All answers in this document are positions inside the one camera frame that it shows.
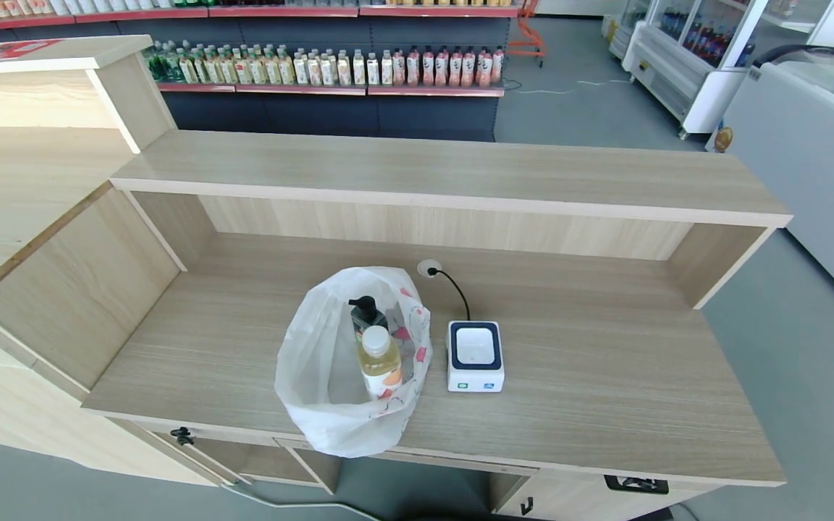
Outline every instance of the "glass door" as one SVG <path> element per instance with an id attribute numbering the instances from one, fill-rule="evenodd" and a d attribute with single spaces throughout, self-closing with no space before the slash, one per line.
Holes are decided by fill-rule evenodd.
<path id="1" fill-rule="evenodd" d="M 636 22 L 646 19 L 646 14 L 649 13 L 649 3 L 651 3 L 649 0 L 629 0 L 626 2 L 620 25 L 629 29 L 630 32 L 636 29 Z"/>
<path id="2" fill-rule="evenodd" d="M 718 68 L 753 0 L 701 0 L 681 45 Z"/>
<path id="3" fill-rule="evenodd" d="M 655 9 L 652 25 L 671 36 L 675 42 L 681 42 L 681 34 L 688 26 L 694 4 L 694 0 L 661 0 Z"/>

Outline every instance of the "refrigerator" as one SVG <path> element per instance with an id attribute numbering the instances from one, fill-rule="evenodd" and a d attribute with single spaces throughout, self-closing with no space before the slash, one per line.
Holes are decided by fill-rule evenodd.
<path id="1" fill-rule="evenodd" d="M 707 150 L 735 155 L 764 182 L 793 213 L 788 231 L 834 278 L 834 47 L 759 57 Z"/>
<path id="2" fill-rule="evenodd" d="M 628 0 L 611 52 L 685 139 L 714 131 L 752 60 L 790 43 L 834 46 L 834 0 Z"/>

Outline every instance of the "checkout counter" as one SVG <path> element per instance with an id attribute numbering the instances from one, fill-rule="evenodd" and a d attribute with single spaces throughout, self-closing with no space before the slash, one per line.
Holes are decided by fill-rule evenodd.
<path id="1" fill-rule="evenodd" d="M 784 482 L 700 311 L 791 220 L 737 159 L 181 131 L 149 44 L 0 59 L 0 443 L 333 491 L 342 460 L 274 391 L 285 329 L 335 271 L 397 266 L 442 349 L 461 307 L 416 276 L 436 258 L 500 323 L 507 381 L 449 393 L 437 357 L 376 457 L 490 472 L 493 512 L 552 520 Z"/>

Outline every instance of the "counter top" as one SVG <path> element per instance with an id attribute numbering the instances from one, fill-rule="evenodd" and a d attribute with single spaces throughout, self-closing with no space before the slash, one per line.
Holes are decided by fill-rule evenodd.
<path id="1" fill-rule="evenodd" d="M 784 227 L 732 156 L 622 148 L 171 131 L 112 179 L 148 192 Z"/>
<path id="2" fill-rule="evenodd" d="M 148 34 L 67 38 L 23 56 L 0 59 L 0 73 L 101 69 L 152 43 Z"/>
<path id="3" fill-rule="evenodd" d="M 105 370 L 84 407 L 118 418 L 303 439 L 274 391 L 285 327 L 308 288 L 375 263 L 411 271 L 433 313 L 434 359 L 400 449 L 513 465 L 689 475 L 775 486 L 780 465 L 704 316 L 661 261 L 220 234 L 181 273 Z M 446 390 L 445 328 L 499 321 L 496 395 Z"/>

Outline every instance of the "drawer handle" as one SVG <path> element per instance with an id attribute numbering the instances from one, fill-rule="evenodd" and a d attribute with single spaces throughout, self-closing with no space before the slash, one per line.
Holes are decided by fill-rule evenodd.
<path id="1" fill-rule="evenodd" d="M 187 428 L 171 430 L 169 435 L 176 438 L 176 443 L 179 445 L 195 445 L 195 438 L 192 438 L 192 433 Z"/>
<path id="2" fill-rule="evenodd" d="M 527 515 L 533 511 L 533 496 L 526 498 L 525 504 L 520 504 L 520 515 Z"/>
<path id="3" fill-rule="evenodd" d="M 628 478 L 625 475 L 605 475 L 603 480 L 611 491 L 639 492 L 640 494 L 668 494 L 665 479 Z"/>

